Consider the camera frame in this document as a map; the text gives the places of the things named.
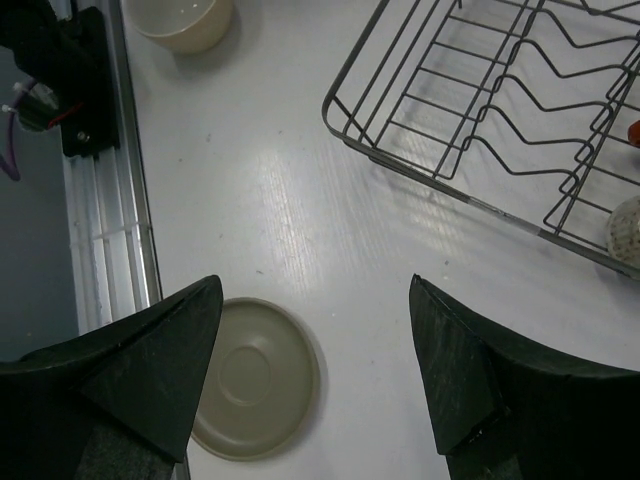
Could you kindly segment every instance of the gray floor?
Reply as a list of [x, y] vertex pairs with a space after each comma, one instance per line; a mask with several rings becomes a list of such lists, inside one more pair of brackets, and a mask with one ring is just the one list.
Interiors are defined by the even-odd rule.
[[[24, 80], [0, 51], [0, 104]], [[0, 114], [0, 149], [7, 115]], [[16, 130], [22, 181], [0, 171], [0, 361], [78, 334], [59, 132]]]

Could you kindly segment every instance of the green-gray plate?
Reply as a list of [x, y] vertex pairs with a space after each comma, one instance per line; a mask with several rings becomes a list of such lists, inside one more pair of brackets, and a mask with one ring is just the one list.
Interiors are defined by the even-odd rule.
[[319, 383], [311, 341], [291, 315], [262, 300], [229, 300], [192, 436], [231, 460], [271, 455], [300, 430]]

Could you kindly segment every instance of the black wire rack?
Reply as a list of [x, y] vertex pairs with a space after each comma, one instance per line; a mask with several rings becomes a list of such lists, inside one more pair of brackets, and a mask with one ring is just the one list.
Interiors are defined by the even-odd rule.
[[640, 1], [382, 0], [323, 104], [375, 163], [625, 275]]

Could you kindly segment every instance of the white tabletop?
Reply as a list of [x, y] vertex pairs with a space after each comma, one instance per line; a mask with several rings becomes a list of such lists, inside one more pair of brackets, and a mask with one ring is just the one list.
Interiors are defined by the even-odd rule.
[[323, 364], [317, 418], [273, 459], [191, 442], [195, 480], [448, 478], [413, 349], [418, 273], [537, 341], [640, 369], [640, 288], [383, 171], [332, 137], [324, 94], [376, 0], [237, 0], [213, 51], [178, 58], [128, 27], [160, 276], [301, 318]]

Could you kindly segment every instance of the orange object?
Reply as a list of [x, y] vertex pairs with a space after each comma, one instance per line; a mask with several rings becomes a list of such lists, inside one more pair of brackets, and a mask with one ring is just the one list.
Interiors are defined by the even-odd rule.
[[640, 120], [629, 127], [629, 130], [627, 130], [627, 138], [631, 145], [640, 147]]

